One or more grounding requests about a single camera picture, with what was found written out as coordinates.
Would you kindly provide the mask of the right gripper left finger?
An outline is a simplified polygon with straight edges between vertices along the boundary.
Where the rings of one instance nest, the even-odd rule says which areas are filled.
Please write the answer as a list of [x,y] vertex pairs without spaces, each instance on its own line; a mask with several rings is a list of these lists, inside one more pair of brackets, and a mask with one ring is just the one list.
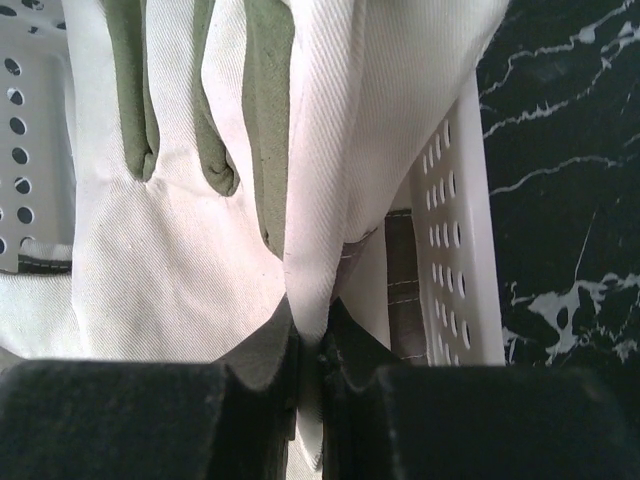
[[5,479],[282,479],[290,307],[210,364],[26,361],[1,377]]

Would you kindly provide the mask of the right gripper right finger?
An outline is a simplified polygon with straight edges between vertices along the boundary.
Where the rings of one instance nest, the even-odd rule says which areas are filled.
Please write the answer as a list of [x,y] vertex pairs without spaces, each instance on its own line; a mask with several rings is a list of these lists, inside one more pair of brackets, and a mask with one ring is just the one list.
[[411,365],[331,306],[327,479],[635,479],[639,443],[580,369]]

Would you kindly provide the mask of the grey-palm glove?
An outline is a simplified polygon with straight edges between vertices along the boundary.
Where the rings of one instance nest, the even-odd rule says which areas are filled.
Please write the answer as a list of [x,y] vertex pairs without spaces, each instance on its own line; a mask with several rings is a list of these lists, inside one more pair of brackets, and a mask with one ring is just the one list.
[[292,306],[287,475],[322,471],[310,361],[504,1],[66,1],[71,243],[1,277],[17,359],[209,362]]
[[399,358],[429,363],[409,209],[388,213],[370,235],[341,299],[356,323]]

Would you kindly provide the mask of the white perforated storage basket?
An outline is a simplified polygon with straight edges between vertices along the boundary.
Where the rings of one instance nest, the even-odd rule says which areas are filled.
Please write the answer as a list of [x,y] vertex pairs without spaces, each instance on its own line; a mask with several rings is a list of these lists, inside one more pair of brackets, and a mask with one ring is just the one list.
[[[74,238],[64,2],[1,5],[1,277],[22,271],[22,235],[46,243]],[[419,151],[387,214],[403,209],[413,220],[428,360],[501,363],[474,71]]]

